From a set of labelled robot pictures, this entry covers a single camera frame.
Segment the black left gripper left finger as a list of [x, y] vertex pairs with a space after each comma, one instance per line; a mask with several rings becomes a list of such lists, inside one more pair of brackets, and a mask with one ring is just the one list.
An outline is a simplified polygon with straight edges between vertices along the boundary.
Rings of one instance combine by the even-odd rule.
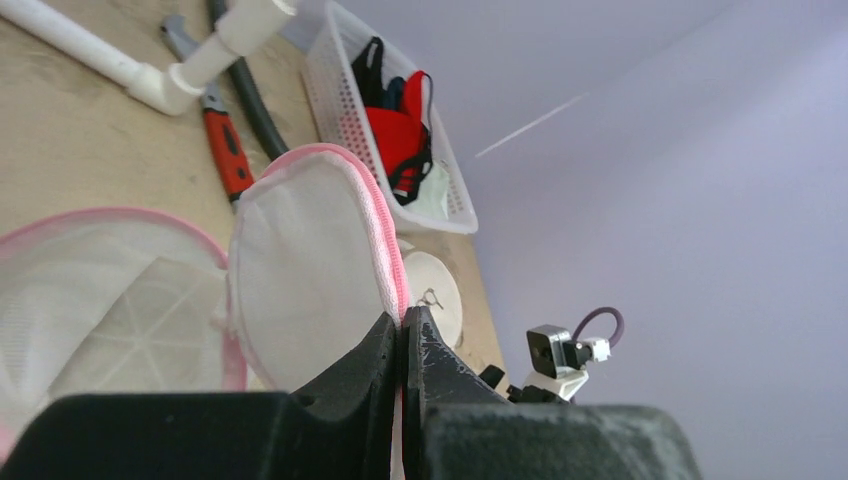
[[77, 395], [49, 405], [5, 479], [386, 479], [396, 326], [292, 393]]

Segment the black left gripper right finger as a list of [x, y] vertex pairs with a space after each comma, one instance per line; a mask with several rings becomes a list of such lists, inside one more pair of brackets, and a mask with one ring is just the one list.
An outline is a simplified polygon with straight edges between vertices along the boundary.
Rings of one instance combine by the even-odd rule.
[[426, 307], [402, 333], [408, 479], [699, 479], [686, 435], [643, 406], [513, 404], [444, 344]]

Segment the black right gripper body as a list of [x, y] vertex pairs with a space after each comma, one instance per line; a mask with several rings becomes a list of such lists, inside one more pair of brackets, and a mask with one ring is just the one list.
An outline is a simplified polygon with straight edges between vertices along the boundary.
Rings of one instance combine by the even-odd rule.
[[[505, 377], [505, 372], [495, 365], [488, 365], [478, 374], [478, 377], [489, 387], [496, 389]], [[570, 403], [569, 400], [563, 399], [552, 391], [533, 385], [517, 387], [510, 384], [506, 387], [506, 393], [507, 399], [514, 404], [551, 403], [566, 405]]]

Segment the pale green bra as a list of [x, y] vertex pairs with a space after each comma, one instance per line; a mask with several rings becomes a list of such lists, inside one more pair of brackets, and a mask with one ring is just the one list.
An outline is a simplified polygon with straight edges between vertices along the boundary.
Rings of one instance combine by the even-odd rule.
[[417, 198], [404, 209], [431, 219], [447, 220], [449, 187], [449, 173], [439, 163], [434, 163], [419, 186]]

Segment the pink-rimmed mesh laundry bag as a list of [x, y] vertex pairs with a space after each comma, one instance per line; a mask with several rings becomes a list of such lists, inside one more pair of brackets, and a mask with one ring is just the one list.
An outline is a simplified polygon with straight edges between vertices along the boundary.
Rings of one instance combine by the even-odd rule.
[[408, 306], [384, 195], [335, 144], [276, 159], [227, 249], [132, 208], [22, 227], [1, 240], [1, 469], [61, 398], [292, 393]]

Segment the red bra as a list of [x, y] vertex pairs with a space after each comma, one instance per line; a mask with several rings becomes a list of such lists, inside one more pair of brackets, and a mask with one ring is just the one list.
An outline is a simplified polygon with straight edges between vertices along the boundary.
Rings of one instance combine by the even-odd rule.
[[432, 77], [419, 70], [406, 79], [400, 111], [366, 108], [390, 193], [402, 206], [417, 198], [433, 166], [432, 93]]

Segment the black bra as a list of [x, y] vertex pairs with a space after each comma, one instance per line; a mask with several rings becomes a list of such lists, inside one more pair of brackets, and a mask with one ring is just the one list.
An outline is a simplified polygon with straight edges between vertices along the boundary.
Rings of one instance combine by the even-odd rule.
[[366, 108], [383, 107], [383, 58], [384, 42], [380, 37], [373, 36], [351, 64], [354, 80]]

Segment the dark blue bra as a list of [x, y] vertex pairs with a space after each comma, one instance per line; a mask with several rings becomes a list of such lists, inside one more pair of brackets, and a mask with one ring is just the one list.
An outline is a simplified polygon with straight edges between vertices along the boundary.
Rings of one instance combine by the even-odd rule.
[[382, 107], [391, 111], [400, 111], [403, 103], [404, 89], [406, 80], [403, 77], [393, 77], [385, 91], [382, 100]]

